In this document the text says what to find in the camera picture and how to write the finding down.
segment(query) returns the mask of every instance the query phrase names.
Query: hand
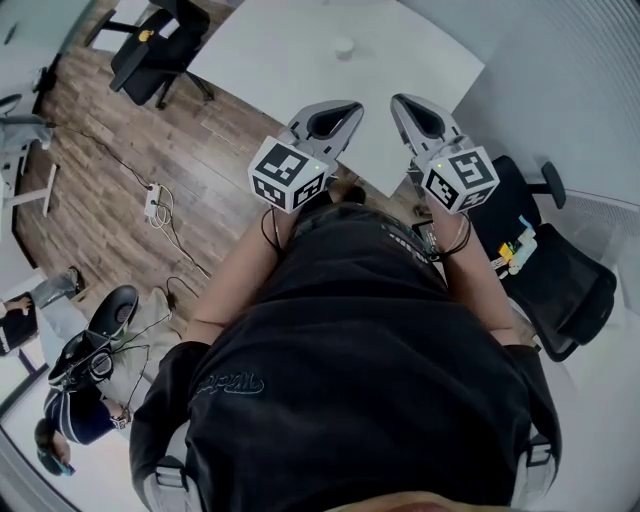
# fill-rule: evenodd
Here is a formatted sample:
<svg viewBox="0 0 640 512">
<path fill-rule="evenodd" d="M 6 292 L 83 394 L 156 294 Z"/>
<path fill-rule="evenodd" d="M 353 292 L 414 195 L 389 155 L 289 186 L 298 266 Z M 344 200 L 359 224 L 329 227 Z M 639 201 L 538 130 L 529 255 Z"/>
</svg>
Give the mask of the hand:
<svg viewBox="0 0 640 512">
<path fill-rule="evenodd" d="M 16 302 L 7 302 L 5 307 L 7 308 L 7 311 L 16 311 L 21 309 L 24 315 L 28 315 L 29 308 L 31 307 L 31 299 L 29 297 L 23 297 Z"/>
</svg>

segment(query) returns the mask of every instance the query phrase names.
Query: desk leg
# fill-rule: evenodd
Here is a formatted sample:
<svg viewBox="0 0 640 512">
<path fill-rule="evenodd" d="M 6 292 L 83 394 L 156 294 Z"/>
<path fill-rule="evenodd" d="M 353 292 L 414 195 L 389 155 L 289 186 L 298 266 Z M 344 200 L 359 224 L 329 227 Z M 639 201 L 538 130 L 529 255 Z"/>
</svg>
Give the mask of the desk leg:
<svg viewBox="0 0 640 512">
<path fill-rule="evenodd" d="M 37 201 L 39 199 L 44 199 L 44 205 L 42 208 L 42 215 L 47 216 L 49 210 L 49 202 L 51 201 L 51 192 L 53 191 L 53 182 L 56 178 L 56 172 L 58 171 L 57 165 L 51 166 L 51 171 L 49 173 L 49 182 L 47 183 L 47 188 L 43 188 L 42 190 L 34 190 L 33 192 L 27 192 L 26 194 L 20 194 L 19 196 L 12 197 L 11 199 L 7 199 L 4 203 L 5 208 L 13 208 L 14 206 L 18 206 L 20 204 L 29 203 L 31 201 Z"/>
</svg>

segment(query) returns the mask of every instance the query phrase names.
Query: t-shirt logo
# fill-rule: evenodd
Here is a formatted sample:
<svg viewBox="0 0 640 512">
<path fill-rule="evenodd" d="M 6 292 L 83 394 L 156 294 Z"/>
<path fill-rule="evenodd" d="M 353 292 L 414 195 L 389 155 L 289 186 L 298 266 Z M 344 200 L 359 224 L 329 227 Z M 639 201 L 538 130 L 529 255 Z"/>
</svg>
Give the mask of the t-shirt logo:
<svg viewBox="0 0 640 512">
<path fill-rule="evenodd" d="M 236 395 L 256 395 L 264 389 L 264 381 L 253 373 L 231 373 L 229 375 L 209 375 L 196 390 L 196 396 L 208 391 L 210 395 L 222 390 Z"/>
</svg>

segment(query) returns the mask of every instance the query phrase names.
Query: chair armrest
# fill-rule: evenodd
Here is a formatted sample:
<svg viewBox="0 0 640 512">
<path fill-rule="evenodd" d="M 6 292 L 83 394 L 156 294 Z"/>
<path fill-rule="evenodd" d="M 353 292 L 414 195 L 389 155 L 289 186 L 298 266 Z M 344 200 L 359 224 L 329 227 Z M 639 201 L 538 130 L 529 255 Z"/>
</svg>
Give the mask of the chair armrest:
<svg viewBox="0 0 640 512">
<path fill-rule="evenodd" d="M 124 84 L 131 78 L 138 69 L 142 67 L 144 58 L 149 53 L 149 45 L 144 43 L 136 48 L 136 50 L 129 56 L 127 61 L 118 71 L 118 74 L 113 78 L 109 87 L 112 91 L 118 92 Z"/>
<path fill-rule="evenodd" d="M 546 183 L 530 184 L 529 191 L 532 194 L 551 194 L 558 209 L 562 209 L 567 202 L 567 193 L 556 167 L 547 162 L 542 166 L 542 176 Z"/>
<path fill-rule="evenodd" d="M 84 38 L 84 46 L 85 46 L 85 48 L 90 46 L 91 43 L 93 43 L 94 39 L 96 37 L 98 37 L 98 34 L 105 27 L 105 25 L 107 23 L 109 23 L 109 21 L 111 21 L 111 18 L 113 18 L 113 15 L 115 13 L 116 13 L 116 10 L 115 9 L 111 9 L 110 11 L 106 12 L 104 14 L 104 16 L 102 16 L 102 18 L 100 18 L 98 20 L 98 23 L 96 23 L 93 26 L 93 28 L 87 34 L 87 37 Z"/>
<path fill-rule="evenodd" d="M 98 23 L 96 23 L 93 26 L 93 28 L 87 34 L 87 37 L 84 38 L 85 47 L 88 47 L 89 45 L 91 45 L 91 43 L 93 43 L 95 38 L 98 37 L 98 34 L 100 33 L 101 30 L 111 30 L 112 32 L 124 32 L 125 34 L 133 34 L 136 30 L 138 30 L 138 27 L 136 27 L 135 25 L 128 25 L 126 23 L 118 23 L 115 21 L 111 21 L 111 18 L 113 18 L 115 13 L 116 13 L 116 10 L 111 9 L 110 11 L 107 11 L 104 14 L 104 16 L 102 16 L 102 18 L 98 20 Z"/>
</svg>

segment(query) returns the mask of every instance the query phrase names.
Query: yellow object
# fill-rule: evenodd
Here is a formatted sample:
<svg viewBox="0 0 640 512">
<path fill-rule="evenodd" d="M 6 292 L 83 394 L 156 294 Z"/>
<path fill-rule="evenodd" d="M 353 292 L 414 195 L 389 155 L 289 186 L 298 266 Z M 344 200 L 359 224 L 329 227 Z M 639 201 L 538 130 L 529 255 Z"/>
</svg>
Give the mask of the yellow object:
<svg viewBox="0 0 640 512">
<path fill-rule="evenodd" d="M 138 41 L 146 43 L 153 34 L 155 34 L 153 30 L 143 30 L 138 36 Z"/>
<path fill-rule="evenodd" d="M 498 249 L 498 252 L 507 263 L 511 258 L 513 258 L 513 251 L 509 249 L 509 246 L 507 244 L 502 244 L 500 246 L 500 249 Z"/>
</svg>

